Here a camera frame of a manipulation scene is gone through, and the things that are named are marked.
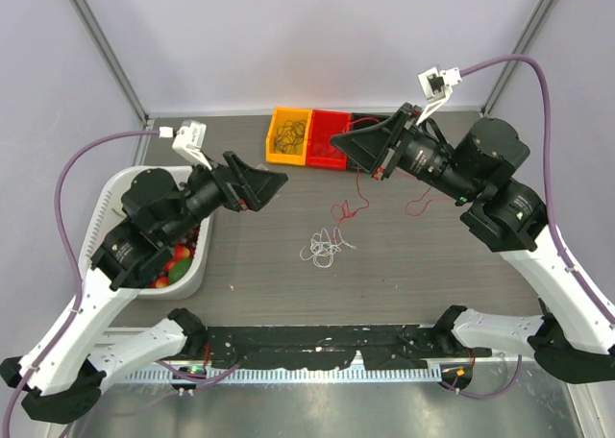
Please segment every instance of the gray floor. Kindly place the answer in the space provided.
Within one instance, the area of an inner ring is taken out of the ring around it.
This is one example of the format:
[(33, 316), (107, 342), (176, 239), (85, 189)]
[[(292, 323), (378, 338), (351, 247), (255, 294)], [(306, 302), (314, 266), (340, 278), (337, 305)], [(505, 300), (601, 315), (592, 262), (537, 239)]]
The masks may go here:
[[(439, 113), (445, 135), (457, 143), (478, 118), (474, 112)], [(204, 150), (225, 150), (264, 163), (269, 116), (208, 117)], [(182, 120), (158, 120), (156, 126)], [(168, 141), (153, 139), (152, 165), (183, 165)], [(426, 189), (399, 175), (386, 182), (361, 177), (371, 206), (344, 222), (357, 246), (335, 256), (329, 269), (303, 262), (299, 251), (323, 227), (331, 230), (333, 204), (359, 207), (355, 174), (269, 166), (288, 174), (278, 198), (260, 213), (214, 214), (209, 263), (202, 288), (180, 301), (139, 301), (116, 326), (146, 327), (184, 306), (209, 325), (324, 325), (433, 323), (450, 304), (507, 315), (536, 314), (536, 296), (507, 263), (491, 254), (458, 220), (452, 203), (433, 203), (421, 217), (405, 215), (407, 201)]]
[[(476, 367), (471, 390), (501, 389), (514, 363)], [(170, 387), (115, 386), (73, 436), (87, 438), (574, 438), (582, 436), (565, 386), (534, 363), (491, 401), (457, 397), (436, 384), (225, 386), (168, 398), (128, 418)]]

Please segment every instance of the white cord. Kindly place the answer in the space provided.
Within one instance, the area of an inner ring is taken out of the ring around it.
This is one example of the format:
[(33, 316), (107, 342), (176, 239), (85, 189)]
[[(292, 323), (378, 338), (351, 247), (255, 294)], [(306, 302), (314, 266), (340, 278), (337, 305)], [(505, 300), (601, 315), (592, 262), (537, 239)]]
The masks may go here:
[[(329, 268), (333, 265), (333, 256), (342, 250), (340, 246), (348, 246), (351, 249), (357, 248), (357, 246), (353, 246), (342, 238), (342, 232), (338, 227), (333, 229), (333, 238), (335, 238), (334, 243), (331, 241), (327, 229), (322, 229), (320, 233), (313, 234), (309, 245), (311, 255), (309, 257), (304, 257), (303, 252), (305, 248), (303, 248), (299, 251), (299, 257), (301, 260), (311, 260), (318, 268)], [(318, 257), (328, 257), (329, 262), (326, 264), (320, 263)]]

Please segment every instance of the white wall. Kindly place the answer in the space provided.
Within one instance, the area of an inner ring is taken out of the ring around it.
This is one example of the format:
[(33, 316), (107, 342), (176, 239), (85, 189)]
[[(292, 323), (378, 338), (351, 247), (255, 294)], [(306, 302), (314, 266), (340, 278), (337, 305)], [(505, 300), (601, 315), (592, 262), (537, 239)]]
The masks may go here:
[[(552, 94), (557, 223), (578, 260), (611, 300), (615, 300), (614, 21), (612, 0), (560, 0), (530, 50), (544, 67)], [(522, 66), (494, 115), (515, 126), (530, 146), (532, 155), (519, 179), (542, 193), (541, 107), (533, 73)], [(614, 387), (613, 383), (593, 387), (612, 436)]]
[[(0, 5), (0, 358), (27, 352), (68, 302), (73, 279), (53, 214), (64, 163), (94, 138), (138, 123), (68, 0)], [(106, 179), (135, 143), (110, 144), (78, 163), (64, 191), (65, 224), (79, 250)], [(4, 411), (11, 390), (0, 385)], [(13, 437), (34, 424), (18, 407)]]
[(424, 102), (419, 72), (510, 52), (538, 0), (88, 1), (144, 107), (191, 113)]

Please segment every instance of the plastic bin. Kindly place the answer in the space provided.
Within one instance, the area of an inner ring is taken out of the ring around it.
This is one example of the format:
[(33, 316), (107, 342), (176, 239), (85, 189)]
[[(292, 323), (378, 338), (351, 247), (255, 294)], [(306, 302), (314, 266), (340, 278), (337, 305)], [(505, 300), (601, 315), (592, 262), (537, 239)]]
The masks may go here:
[[(138, 173), (154, 167), (156, 166), (129, 167), (111, 177), (103, 187), (79, 253), (79, 270), (82, 276), (86, 274), (87, 268), (91, 265), (90, 259), (105, 239), (105, 235), (125, 218), (122, 211), (122, 195), (128, 191)], [(192, 171), (190, 166), (162, 167), (162, 169), (169, 171), (176, 183), (186, 182)], [(139, 299), (176, 300), (185, 299), (194, 294), (203, 282), (205, 274), (211, 234), (210, 225), (211, 216), (201, 222), (192, 265), (186, 274), (177, 282), (162, 289), (142, 289), (138, 294)]]
[[(387, 118), (390, 118), (391, 115), (390, 114), (370, 114), (370, 113), (353, 113), (351, 114), (350, 117), (350, 121), (355, 122), (358, 121), (359, 119), (362, 118), (376, 118), (379, 120), (379, 122), (382, 122), (384, 120), (386, 120)], [(351, 131), (357, 131), (359, 129), (365, 129), (365, 128), (369, 128), (371, 126), (374, 126), (375, 124), (378, 124), (376, 121), (373, 120), (365, 120), (365, 121), (361, 121), (360, 123), (355, 123), (352, 124), (350, 127)], [(347, 160), (346, 163), (346, 169), (350, 170), (350, 171), (356, 171), (358, 169), (358, 165), (352, 161), (351, 159)]]
[(306, 166), (345, 170), (348, 157), (330, 144), (331, 137), (349, 131), (350, 113), (315, 109), (311, 115)]
[(267, 162), (306, 165), (311, 109), (274, 109), (266, 140)]

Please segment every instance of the orange bin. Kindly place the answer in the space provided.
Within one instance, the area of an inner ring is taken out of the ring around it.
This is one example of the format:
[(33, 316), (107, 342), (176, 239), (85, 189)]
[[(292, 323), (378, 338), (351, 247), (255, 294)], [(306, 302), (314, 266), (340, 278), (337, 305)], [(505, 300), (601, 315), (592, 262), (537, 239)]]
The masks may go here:
[(274, 109), (266, 139), (267, 162), (306, 165), (311, 109)]
[(306, 166), (345, 170), (348, 157), (330, 144), (331, 137), (350, 130), (350, 113), (315, 109), (311, 116)]

